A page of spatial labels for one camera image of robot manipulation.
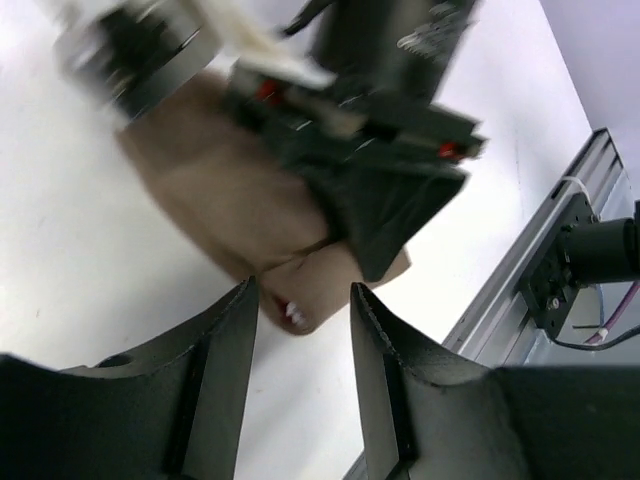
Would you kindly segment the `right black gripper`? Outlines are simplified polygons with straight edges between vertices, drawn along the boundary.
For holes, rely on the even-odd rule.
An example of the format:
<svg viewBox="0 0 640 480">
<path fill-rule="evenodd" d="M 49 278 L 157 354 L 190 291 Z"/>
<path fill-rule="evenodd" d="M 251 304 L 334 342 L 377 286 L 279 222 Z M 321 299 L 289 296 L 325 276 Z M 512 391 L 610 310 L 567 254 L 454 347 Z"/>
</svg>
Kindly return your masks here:
<svg viewBox="0 0 640 480">
<path fill-rule="evenodd" d="M 309 60 L 320 86 L 238 64 L 229 90 L 268 114 L 306 113 L 334 136 L 371 133 L 460 162 L 479 155 L 476 121 L 433 103 L 475 4 L 472 1 L 309 1 L 279 34 L 321 20 Z M 309 160 L 299 174 L 318 200 L 329 238 L 346 243 L 363 279 L 384 277 L 405 244 L 463 188 L 456 167 L 377 168 Z"/>
</svg>

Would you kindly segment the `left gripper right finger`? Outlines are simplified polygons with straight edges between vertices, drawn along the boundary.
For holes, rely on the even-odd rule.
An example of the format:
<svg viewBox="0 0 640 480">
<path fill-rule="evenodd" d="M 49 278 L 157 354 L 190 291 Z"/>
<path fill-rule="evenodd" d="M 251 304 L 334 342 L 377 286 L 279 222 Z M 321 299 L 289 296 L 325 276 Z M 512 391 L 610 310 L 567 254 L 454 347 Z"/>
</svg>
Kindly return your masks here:
<svg viewBox="0 0 640 480">
<path fill-rule="evenodd" d="M 425 336 L 366 286 L 350 325 L 364 461 L 371 479 L 492 479 L 486 367 Z"/>
</svg>

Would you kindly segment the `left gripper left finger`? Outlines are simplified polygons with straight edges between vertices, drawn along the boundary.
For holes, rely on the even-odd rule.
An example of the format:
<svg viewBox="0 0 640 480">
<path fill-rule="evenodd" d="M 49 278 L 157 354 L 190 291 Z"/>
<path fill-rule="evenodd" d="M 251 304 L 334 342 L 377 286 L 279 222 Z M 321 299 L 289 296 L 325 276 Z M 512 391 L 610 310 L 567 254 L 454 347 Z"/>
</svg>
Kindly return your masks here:
<svg viewBox="0 0 640 480">
<path fill-rule="evenodd" d="M 60 474 L 233 474 L 257 313 L 249 279 L 165 333 L 67 370 L 73 428 Z"/>
</svg>

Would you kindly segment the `brown striped sock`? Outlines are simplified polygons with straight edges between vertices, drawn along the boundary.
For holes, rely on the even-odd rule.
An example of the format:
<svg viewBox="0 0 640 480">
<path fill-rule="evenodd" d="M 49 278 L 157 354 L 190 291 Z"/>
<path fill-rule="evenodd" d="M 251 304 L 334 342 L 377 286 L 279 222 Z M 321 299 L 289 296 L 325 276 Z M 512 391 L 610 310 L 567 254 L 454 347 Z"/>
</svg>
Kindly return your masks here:
<svg viewBox="0 0 640 480">
<path fill-rule="evenodd" d="M 227 114 L 226 86 L 200 73 L 116 139 L 177 227 L 235 280 L 256 277 L 275 325 L 308 335 L 362 275 L 305 182 Z"/>
</svg>

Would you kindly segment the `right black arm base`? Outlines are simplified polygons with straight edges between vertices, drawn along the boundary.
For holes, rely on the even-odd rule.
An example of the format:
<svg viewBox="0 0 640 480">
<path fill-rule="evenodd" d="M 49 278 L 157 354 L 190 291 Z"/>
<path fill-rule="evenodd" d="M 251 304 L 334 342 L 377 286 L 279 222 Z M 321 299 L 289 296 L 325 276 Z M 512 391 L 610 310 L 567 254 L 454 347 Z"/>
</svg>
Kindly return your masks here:
<svg viewBox="0 0 640 480">
<path fill-rule="evenodd" d="M 638 278 L 639 213 L 598 221 L 577 193 L 525 268 L 519 290 L 536 326 L 555 340 L 581 289 Z"/>
</svg>

